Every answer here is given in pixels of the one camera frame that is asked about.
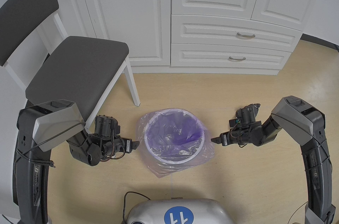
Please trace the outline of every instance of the gray chair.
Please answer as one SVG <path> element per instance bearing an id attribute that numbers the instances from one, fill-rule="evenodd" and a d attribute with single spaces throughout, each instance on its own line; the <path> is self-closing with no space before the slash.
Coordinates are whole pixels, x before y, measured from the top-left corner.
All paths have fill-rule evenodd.
<path id="1" fill-rule="evenodd" d="M 88 129 L 124 71 L 134 104 L 140 105 L 129 48 L 119 41 L 67 36 L 56 10 L 57 0 L 8 0 L 0 8 L 0 66 L 26 91 L 32 104 L 66 99 L 77 103 Z M 25 88 L 7 63 L 22 41 L 53 14 L 63 41 L 50 54 Z"/>

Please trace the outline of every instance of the chair backrest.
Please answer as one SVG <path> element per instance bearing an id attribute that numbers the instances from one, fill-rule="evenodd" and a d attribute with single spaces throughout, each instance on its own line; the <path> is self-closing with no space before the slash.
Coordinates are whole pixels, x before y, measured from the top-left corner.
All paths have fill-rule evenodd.
<path id="1" fill-rule="evenodd" d="M 0 8 L 0 66 L 58 8 L 58 0 L 7 0 Z"/>

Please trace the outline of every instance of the robotic arm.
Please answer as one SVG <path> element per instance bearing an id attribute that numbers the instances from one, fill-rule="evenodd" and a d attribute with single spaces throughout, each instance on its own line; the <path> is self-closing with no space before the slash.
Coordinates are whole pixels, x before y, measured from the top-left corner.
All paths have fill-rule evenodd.
<path id="1" fill-rule="evenodd" d="M 58 100 L 22 109 L 19 113 L 17 157 L 14 161 L 14 202 L 19 205 L 22 224 L 46 224 L 47 180 L 51 149 L 67 141 L 72 156 L 95 166 L 116 152 L 131 153 L 139 142 L 120 137 L 113 117 L 97 116 L 95 134 L 88 134 L 76 103 Z"/>
<path id="2" fill-rule="evenodd" d="M 308 187 L 305 224 L 330 224 L 335 207 L 332 205 L 332 165 L 325 136 L 325 115 L 309 103 L 288 96 L 272 110 L 261 124 L 255 121 L 260 104 L 251 104 L 237 110 L 230 120 L 230 131 L 213 138 L 212 142 L 228 146 L 247 144 L 256 146 L 271 142 L 284 129 L 299 143 L 303 155 Z"/>

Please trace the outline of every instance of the logo on robot arm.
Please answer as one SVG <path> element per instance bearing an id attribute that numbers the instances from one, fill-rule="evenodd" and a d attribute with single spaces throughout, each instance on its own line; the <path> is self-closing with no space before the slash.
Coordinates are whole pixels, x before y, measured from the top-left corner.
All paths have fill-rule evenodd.
<path id="1" fill-rule="evenodd" d="M 192 211 L 182 206 L 172 207 L 164 216 L 165 224 L 192 224 L 193 220 Z"/>

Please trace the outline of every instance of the drawer handle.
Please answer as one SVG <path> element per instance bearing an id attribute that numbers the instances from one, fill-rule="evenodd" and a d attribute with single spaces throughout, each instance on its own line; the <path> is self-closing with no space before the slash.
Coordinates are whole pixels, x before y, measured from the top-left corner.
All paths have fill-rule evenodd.
<path id="1" fill-rule="evenodd" d="M 243 60 L 245 60 L 246 58 L 245 58 L 245 57 L 243 57 L 243 58 L 233 58 L 233 57 L 229 57 L 228 59 L 230 59 L 230 60 L 235 60 L 235 61 L 243 61 Z"/>
<path id="2" fill-rule="evenodd" d="M 239 32 L 237 33 L 238 36 L 240 37 L 245 37 L 245 38 L 255 38 L 255 34 L 251 35 L 244 35 L 244 34 L 240 34 Z"/>

